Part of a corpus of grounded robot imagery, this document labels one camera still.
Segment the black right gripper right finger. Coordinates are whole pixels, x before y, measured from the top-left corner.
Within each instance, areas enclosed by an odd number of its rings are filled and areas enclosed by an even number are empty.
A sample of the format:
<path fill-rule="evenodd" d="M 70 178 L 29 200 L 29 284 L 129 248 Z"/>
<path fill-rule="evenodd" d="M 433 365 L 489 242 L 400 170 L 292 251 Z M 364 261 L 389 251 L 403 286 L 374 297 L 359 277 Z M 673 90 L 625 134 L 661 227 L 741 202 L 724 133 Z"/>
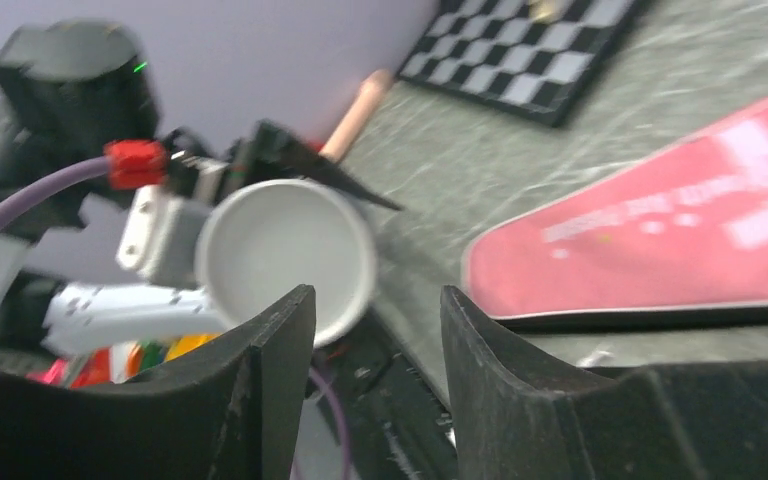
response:
<path fill-rule="evenodd" d="M 462 479 L 768 479 L 768 360 L 606 377 L 518 337 L 454 286 L 440 318 Z"/>

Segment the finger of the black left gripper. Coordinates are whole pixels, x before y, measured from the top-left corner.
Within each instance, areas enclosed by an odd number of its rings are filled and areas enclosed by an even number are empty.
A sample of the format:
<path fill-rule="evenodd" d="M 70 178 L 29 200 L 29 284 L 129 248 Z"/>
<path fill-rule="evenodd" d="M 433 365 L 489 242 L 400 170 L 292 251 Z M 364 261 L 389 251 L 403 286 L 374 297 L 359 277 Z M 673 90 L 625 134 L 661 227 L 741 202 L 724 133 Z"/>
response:
<path fill-rule="evenodd" d="M 390 210 L 403 209 L 368 189 L 287 128 L 269 120 L 260 121 L 253 136 L 239 140 L 228 154 L 229 166 L 224 176 L 226 196 L 267 180 L 307 178 Z"/>

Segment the translucent tube lid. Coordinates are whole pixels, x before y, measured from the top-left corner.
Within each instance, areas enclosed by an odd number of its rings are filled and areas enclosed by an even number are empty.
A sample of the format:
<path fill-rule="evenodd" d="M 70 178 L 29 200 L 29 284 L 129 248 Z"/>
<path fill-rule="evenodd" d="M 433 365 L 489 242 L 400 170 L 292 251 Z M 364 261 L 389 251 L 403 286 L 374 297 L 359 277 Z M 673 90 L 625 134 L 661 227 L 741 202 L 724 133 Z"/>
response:
<path fill-rule="evenodd" d="M 299 284 L 316 295 L 313 346 L 346 335 L 367 312 L 378 261 L 355 201 L 299 179 L 247 186 L 206 220 L 194 270 L 221 318 L 240 323 Z"/>

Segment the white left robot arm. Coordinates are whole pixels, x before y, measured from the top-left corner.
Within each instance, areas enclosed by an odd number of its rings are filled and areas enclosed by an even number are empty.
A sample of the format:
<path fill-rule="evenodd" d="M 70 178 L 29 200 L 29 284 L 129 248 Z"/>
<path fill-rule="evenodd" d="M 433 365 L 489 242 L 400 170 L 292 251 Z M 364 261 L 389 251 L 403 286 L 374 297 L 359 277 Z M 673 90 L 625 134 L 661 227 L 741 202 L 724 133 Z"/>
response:
<path fill-rule="evenodd" d="M 17 29 L 0 50 L 0 347 L 72 357 L 219 334 L 299 284 L 316 292 L 314 346 L 345 335 L 377 275 L 358 204 L 394 203 L 339 161 L 386 82 L 383 72 L 368 79 L 322 149 L 263 120 L 216 156 L 188 129 L 157 136 L 129 31 L 85 20 Z M 47 231 L 84 227 L 90 195 L 127 211 L 115 257 L 138 283 L 26 270 Z"/>

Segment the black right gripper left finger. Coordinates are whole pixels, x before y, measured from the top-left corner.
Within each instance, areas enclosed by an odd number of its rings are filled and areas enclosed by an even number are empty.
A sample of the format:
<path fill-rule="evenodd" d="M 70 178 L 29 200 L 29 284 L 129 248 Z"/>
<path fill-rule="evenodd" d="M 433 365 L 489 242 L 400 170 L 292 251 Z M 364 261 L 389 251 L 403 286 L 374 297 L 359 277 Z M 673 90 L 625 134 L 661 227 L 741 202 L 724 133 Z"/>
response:
<path fill-rule="evenodd" d="M 0 479 L 286 479 L 316 322 L 300 285 L 261 314 L 121 384 L 0 371 Z"/>

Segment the pink racket bag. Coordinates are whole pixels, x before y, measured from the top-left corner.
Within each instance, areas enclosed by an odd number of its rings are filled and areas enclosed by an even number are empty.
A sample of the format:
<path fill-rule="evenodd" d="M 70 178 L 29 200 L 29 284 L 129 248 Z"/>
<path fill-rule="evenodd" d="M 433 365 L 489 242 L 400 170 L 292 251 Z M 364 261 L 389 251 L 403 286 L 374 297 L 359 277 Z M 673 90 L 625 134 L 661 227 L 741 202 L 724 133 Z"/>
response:
<path fill-rule="evenodd" d="M 515 330 L 768 323 L 768 98 L 491 227 L 461 281 Z"/>

